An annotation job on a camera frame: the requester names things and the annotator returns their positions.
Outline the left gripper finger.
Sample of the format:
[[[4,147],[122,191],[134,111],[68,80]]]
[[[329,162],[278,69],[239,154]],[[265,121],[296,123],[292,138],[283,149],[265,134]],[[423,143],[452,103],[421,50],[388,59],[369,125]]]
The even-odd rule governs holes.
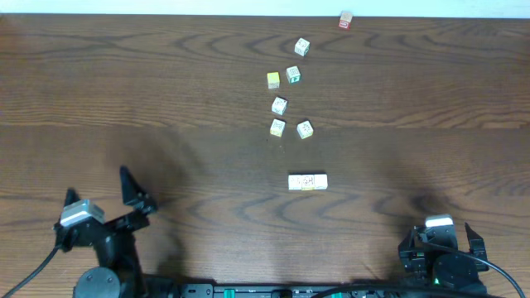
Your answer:
[[[126,166],[119,169],[123,203],[143,214],[157,212],[157,202],[136,181]]]
[[[74,188],[69,188],[66,191],[64,206],[68,207],[80,201],[80,197]]]

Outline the white block red print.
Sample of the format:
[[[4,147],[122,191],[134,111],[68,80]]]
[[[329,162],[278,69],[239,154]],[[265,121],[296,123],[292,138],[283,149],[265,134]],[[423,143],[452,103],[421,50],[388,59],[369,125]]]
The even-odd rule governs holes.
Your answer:
[[[315,190],[326,190],[327,187],[328,187],[327,174],[315,174],[314,175],[314,189]]]

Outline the white block orange print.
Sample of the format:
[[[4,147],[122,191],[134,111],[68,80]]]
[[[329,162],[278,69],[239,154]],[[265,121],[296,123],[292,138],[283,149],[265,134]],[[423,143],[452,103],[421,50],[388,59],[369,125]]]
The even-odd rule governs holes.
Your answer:
[[[314,175],[302,175],[301,176],[301,190],[313,190],[315,189],[315,176]]]

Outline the white block red side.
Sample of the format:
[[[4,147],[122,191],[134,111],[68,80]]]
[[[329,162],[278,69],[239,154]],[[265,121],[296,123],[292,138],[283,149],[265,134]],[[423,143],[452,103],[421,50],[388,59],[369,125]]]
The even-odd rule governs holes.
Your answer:
[[[302,175],[289,175],[288,176],[288,189],[289,190],[301,190]]]

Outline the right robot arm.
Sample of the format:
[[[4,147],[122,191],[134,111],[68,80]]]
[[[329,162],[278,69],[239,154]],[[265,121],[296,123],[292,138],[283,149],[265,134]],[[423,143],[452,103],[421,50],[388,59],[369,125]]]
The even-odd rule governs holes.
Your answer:
[[[465,227],[470,250],[460,256],[455,225],[449,214],[426,218],[397,247],[398,256],[409,274],[404,283],[410,286],[439,286],[477,294],[487,292],[479,279],[489,270],[484,239],[470,226]]]

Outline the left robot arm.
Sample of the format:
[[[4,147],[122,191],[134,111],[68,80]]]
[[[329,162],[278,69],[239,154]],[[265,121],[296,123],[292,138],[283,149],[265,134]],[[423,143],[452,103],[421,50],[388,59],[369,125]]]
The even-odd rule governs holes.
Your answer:
[[[123,204],[132,211],[113,220],[75,189],[66,192],[64,208],[54,225],[55,246],[63,252],[92,248],[98,266],[86,271],[74,287],[74,297],[179,297],[179,286],[168,277],[146,275],[133,233],[150,225],[157,202],[137,183],[126,166],[119,170]]]

